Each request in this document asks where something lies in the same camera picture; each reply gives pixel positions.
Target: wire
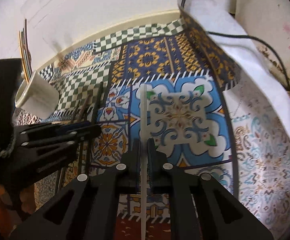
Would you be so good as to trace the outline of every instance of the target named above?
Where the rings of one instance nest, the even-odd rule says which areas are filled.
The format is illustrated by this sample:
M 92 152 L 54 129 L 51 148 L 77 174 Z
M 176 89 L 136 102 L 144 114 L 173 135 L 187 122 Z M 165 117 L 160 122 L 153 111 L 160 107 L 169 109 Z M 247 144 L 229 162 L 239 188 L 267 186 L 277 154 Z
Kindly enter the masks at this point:
M 185 2 L 186 0 L 182 0 L 181 2 L 181 7 L 184 9 L 184 6 L 185 6 Z M 207 34 L 210 34 L 210 35 L 216 35 L 216 36 L 221 36 L 221 37 L 226 37 L 226 38 L 234 38 L 234 39 L 250 39 L 250 40 L 254 40 L 254 41 L 258 41 L 260 43 L 262 43 L 263 45 L 265 45 L 267 48 L 270 49 L 270 51 L 276 56 L 276 58 L 278 59 L 279 61 L 279 64 L 281 65 L 281 68 L 282 68 L 282 71 L 283 71 L 283 74 L 285 76 L 285 79 L 286 79 L 286 83 L 287 83 L 287 89 L 289 90 L 290 92 L 290 80 L 287 76 L 287 71 L 286 71 L 286 68 L 285 68 L 285 65 L 283 63 L 283 61 L 281 60 L 281 58 L 279 57 L 278 53 L 274 50 L 274 48 L 272 46 L 270 46 L 266 41 L 263 41 L 262 39 L 260 38 L 257 38 L 255 36 L 250 36 L 250 35 L 231 35 L 231 34 L 225 34 L 225 33 L 216 33 L 216 32 L 206 32 Z

